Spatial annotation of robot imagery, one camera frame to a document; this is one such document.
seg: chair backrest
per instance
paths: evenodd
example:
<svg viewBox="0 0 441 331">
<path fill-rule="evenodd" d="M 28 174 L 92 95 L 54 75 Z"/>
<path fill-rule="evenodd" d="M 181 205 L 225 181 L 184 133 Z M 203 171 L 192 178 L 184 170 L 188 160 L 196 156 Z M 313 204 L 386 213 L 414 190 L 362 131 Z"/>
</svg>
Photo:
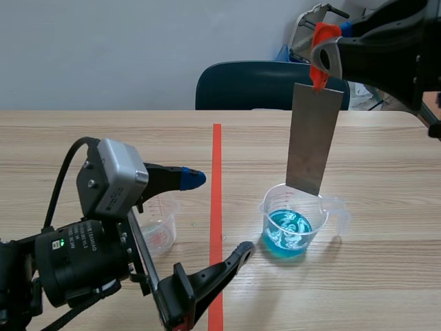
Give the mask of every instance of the chair backrest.
<svg viewBox="0 0 441 331">
<path fill-rule="evenodd" d="M 197 110 L 292 109 L 294 84 L 312 85 L 309 65 L 245 61 L 219 63 L 206 69 L 196 87 Z M 347 81 L 329 78 L 327 88 L 344 92 L 342 110 L 349 107 Z"/>
</svg>

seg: measuring cup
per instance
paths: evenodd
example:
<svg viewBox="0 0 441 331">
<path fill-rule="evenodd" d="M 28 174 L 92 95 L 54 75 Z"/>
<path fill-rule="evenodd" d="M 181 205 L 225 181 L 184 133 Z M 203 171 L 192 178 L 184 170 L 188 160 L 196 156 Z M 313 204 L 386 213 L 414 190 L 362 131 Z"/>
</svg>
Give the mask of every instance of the measuring cup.
<svg viewBox="0 0 441 331">
<path fill-rule="evenodd" d="M 351 221 L 343 200 L 316 197 L 285 184 L 269 190 L 259 210 L 263 214 L 264 242 L 281 257 L 293 257 L 306 251 L 330 217 L 337 218 L 338 235 L 347 231 Z"/>
<path fill-rule="evenodd" d="M 167 252 L 176 239 L 174 215 L 179 202 L 172 193 L 165 192 L 144 203 L 144 213 L 136 216 L 151 255 Z"/>
</svg>

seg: blue liquid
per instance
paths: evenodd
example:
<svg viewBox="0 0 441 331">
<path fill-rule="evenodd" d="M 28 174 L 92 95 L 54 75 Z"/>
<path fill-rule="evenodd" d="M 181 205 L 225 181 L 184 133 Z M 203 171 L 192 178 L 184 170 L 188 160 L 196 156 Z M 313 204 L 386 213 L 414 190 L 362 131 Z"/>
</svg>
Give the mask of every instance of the blue liquid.
<svg viewBox="0 0 441 331">
<path fill-rule="evenodd" d="M 272 212 L 269 217 L 284 230 L 297 233 L 312 231 L 311 224 L 309 224 L 308 220 L 293 210 L 276 210 Z M 286 233 L 277 228 L 270 221 L 267 221 L 267 226 L 263 229 L 263 239 L 265 243 L 275 255 L 281 257 L 294 257 L 303 253 L 313 237 L 313 234 L 300 236 L 298 234 Z"/>
</svg>

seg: wood grain tabletop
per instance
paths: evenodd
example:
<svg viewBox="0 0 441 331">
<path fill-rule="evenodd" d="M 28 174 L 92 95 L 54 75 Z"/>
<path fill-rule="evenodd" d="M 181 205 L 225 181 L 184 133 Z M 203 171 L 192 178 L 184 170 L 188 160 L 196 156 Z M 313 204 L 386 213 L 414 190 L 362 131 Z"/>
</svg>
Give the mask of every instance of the wood grain tabletop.
<svg viewBox="0 0 441 331">
<path fill-rule="evenodd" d="M 54 181 L 79 137 L 124 141 L 146 162 L 202 170 L 207 183 L 178 192 L 177 239 L 155 258 L 161 277 L 181 262 L 209 264 L 212 124 L 223 128 L 223 255 L 245 240 L 256 254 L 224 291 L 225 330 L 435 331 L 441 328 L 441 143 L 403 112 L 341 112 L 321 193 L 346 200 L 353 219 L 335 237 L 332 220 L 302 258 L 275 259 L 259 242 L 257 205 L 285 179 L 290 113 L 283 111 L 0 112 L 0 237 L 43 225 Z M 81 217 L 74 158 L 54 226 Z M 68 310 L 53 308 L 29 330 Z M 124 282 L 66 330 L 162 330 L 151 297 Z M 195 330 L 207 329 L 207 314 Z"/>
</svg>

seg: red tape line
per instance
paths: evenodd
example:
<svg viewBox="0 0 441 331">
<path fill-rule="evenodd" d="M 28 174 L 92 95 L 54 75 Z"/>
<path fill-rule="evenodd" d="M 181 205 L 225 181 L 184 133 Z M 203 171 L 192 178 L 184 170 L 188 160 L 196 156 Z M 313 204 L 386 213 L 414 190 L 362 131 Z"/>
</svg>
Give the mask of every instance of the red tape line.
<svg viewBox="0 0 441 331">
<path fill-rule="evenodd" d="M 213 125 L 212 207 L 209 219 L 209 264 L 222 262 L 222 125 Z M 208 308 L 208 331 L 223 331 L 220 293 Z"/>
</svg>

